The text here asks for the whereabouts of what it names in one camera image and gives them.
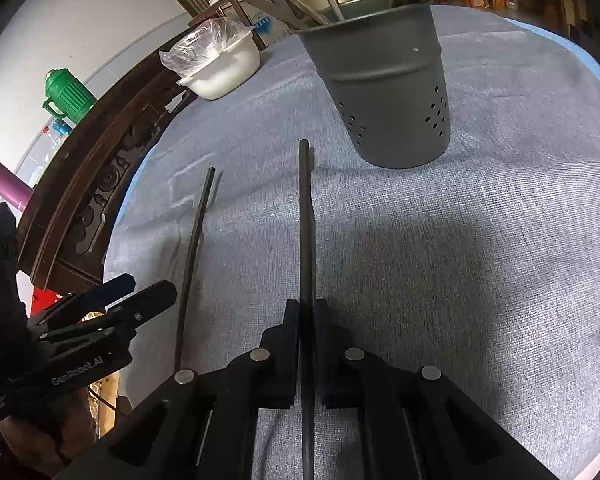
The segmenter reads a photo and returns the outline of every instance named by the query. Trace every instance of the red object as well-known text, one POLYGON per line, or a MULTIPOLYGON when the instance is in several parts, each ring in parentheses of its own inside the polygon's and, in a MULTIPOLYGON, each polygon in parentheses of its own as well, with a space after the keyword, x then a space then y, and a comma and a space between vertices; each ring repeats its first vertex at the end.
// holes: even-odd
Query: red object
POLYGON ((48 306, 53 305, 56 301, 62 300, 62 296, 50 288, 41 290, 36 286, 33 287, 33 298, 31 300, 31 315, 45 310, 48 306))

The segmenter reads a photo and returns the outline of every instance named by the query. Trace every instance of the white bowl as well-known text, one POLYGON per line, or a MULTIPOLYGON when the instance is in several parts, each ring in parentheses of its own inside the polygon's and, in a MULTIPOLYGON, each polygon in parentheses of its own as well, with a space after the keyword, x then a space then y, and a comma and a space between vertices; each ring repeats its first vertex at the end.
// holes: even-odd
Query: white bowl
POLYGON ((260 51, 253 43, 253 35, 248 34, 199 72, 180 79, 178 84, 191 88, 205 99, 218 99, 247 81, 259 67, 260 51))

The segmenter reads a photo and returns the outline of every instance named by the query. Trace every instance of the gray tablecloth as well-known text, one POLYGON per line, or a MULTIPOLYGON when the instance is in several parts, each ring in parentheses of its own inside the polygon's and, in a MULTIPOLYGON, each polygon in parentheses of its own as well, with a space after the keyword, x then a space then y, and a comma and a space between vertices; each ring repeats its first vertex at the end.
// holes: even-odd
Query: gray tablecloth
MULTIPOLYGON (((434 7, 452 136, 437 160, 359 158, 298 38, 227 96, 198 99, 148 156, 106 278, 180 287, 206 168, 218 185, 184 362, 224 367, 298 296, 298 141, 315 148, 317 296, 392 365, 435 364, 561 479, 600 451, 600 79, 490 13, 434 7)), ((176 309, 139 330, 138 403, 171 372, 176 309)), ((317 410, 317 478, 361 478, 356 418, 317 410)), ((255 478, 300 478, 299 408, 262 411, 255 478)))

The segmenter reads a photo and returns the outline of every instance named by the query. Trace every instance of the human hand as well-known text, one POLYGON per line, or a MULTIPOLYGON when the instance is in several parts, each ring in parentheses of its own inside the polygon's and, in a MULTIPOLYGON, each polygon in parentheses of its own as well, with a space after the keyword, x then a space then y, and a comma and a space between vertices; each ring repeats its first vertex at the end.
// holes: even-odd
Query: human hand
MULTIPOLYGON (((60 423, 60 452, 65 457, 74 459, 96 441, 96 423, 89 410, 86 388, 72 392, 65 399, 60 423)), ((64 467, 53 439, 31 422, 8 416, 0 421, 0 433, 20 463, 47 476, 64 467)))

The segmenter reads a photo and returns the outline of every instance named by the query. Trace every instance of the green pitcher handle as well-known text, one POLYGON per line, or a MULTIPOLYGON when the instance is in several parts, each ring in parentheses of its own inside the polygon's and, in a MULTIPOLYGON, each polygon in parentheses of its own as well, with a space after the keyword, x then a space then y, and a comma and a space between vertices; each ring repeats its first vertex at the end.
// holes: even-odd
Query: green pitcher handle
POLYGON ((66 114, 62 114, 60 115, 58 112, 56 112, 55 110, 53 110, 53 108, 50 106, 51 102, 51 97, 49 99, 47 99, 45 102, 42 103, 42 107, 49 112, 51 115, 53 115, 53 117, 55 117, 56 119, 64 119, 66 117, 66 114))

